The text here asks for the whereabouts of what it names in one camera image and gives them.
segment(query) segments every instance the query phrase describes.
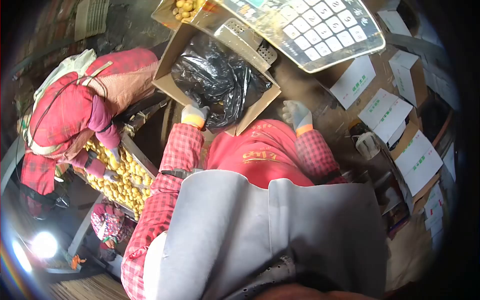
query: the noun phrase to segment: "black plastic bag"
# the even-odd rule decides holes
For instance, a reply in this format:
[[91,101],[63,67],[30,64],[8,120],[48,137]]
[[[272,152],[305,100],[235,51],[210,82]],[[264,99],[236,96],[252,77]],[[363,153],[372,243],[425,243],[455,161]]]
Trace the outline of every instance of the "black plastic bag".
[[215,132],[240,119],[272,86],[238,54],[204,33],[191,39],[172,66],[172,77],[200,107],[210,107],[205,126]]

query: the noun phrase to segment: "bright light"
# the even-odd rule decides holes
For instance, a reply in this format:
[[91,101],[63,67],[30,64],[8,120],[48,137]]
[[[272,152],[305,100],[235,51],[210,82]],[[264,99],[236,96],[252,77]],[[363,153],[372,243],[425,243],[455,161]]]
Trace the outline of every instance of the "bright light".
[[17,257],[18,262],[22,265],[22,268],[27,272],[32,271],[32,266],[28,261],[28,258],[25,255],[25,251],[20,246],[20,244],[14,240],[12,243],[12,246],[13,246],[13,253],[15,253],[15,256]]
[[53,257],[57,252],[57,240],[49,232],[40,232],[33,239],[32,251],[40,258]]

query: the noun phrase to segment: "keypad button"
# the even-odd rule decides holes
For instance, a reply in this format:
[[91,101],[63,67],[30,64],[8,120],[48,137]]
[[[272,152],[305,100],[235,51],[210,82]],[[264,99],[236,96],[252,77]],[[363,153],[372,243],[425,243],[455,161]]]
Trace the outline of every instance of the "keypad button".
[[280,10],[280,14],[285,17],[288,23],[292,22],[299,16],[299,14],[297,14],[297,12],[289,6],[284,6]]
[[357,20],[355,20],[355,17],[352,15],[352,13],[347,10],[342,11],[337,16],[346,27],[357,25]]
[[322,40],[314,30],[307,31],[306,33],[303,34],[303,36],[306,37],[307,40],[313,45],[315,45],[316,43]]
[[313,7],[313,10],[320,15],[320,17],[324,20],[333,16],[333,12],[328,8],[325,2],[320,2]]
[[331,17],[330,19],[326,20],[325,23],[327,23],[328,27],[330,27],[334,33],[339,33],[345,29],[342,22],[340,22],[337,17]]
[[305,50],[306,48],[310,47],[310,43],[307,41],[306,38],[303,36],[298,37],[297,39],[294,40],[295,44],[297,44],[300,49]]
[[322,39],[326,39],[327,37],[333,35],[332,31],[330,30],[330,28],[328,28],[327,24],[325,23],[321,23],[320,25],[316,26],[314,29],[322,37]]
[[320,2],[320,0],[305,0],[305,2],[307,2],[308,5],[313,6]]
[[310,29],[310,26],[303,18],[297,18],[292,22],[292,25],[295,26],[301,33],[304,33]]
[[344,47],[355,44],[352,36],[347,31],[342,31],[336,35]]
[[311,59],[312,61],[314,60],[317,60],[320,58],[320,55],[318,54],[317,51],[315,51],[315,49],[313,48],[308,48],[307,50],[305,50],[305,54],[308,56],[309,59]]
[[326,39],[325,43],[327,43],[327,45],[330,47],[330,49],[333,52],[339,51],[341,48],[343,48],[342,45],[340,44],[340,42],[338,41],[338,39],[334,36]]
[[290,6],[298,13],[304,13],[310,8],[303,0],[292,0],[289,2]]
[[334,12],[341,12],[346,8],[342,0],[325,0],[325,2],[327,2],[328,6],[330,6]]
[[355,27],[352,27],[352,28],[350,28],[348,31],[350,31],[350,33],[352,34],[353,38],[354,38],[357,42],[361,42],[361,41],[367,39],[367,36],[366,36],[365,33],[363,32],[363,29],[360,27],[360,25],[357,25],[357,26],[355,26]]
[[304,13],[302,17],[312,26],[315,26],[322,21],[322,19],[320,19],[320,17],[312,10]]
[[318,53],[320,53],[321,56],[327,56],[328,54],[332,53],[332,51],[330,51],[330,49],[328,48],[327,44],[324,42],[315,45],[315,49],[317,49]]
[[287,27],[283,28],[283,32],[285,32],[291,39],[295,39],[300,36],[300,32],[293,25],[288,25]]

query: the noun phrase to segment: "digital scale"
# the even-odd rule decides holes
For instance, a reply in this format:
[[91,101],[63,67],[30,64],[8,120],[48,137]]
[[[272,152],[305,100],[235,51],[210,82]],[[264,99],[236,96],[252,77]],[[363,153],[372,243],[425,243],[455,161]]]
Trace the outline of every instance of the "digital scale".
[[223,0],[219,4],[308,73],[385,47],[377,23],[359,0]]

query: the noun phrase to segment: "plaid sleeve cover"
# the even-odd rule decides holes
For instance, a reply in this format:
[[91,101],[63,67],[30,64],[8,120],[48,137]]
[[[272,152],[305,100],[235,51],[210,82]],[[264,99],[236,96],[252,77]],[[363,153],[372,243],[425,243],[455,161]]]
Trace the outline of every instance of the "plaid sleeve cover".
[[297,155],[303,172],[315,184],[347,183],[340,174],[340,167],[322,135],[317,130],[308,131],[295,141]]
[[[198,166],[203,142],[204,136],[197,128],[188,124],[173,125],[160,170],[180,168],[191,171]],[[182,181],[159,173],[150,187],[151,196],[145,201],[142,216],[121,264],[121,281],[127,295],[133,300],[145,299],[145,255],[153,239],[168,230]]]

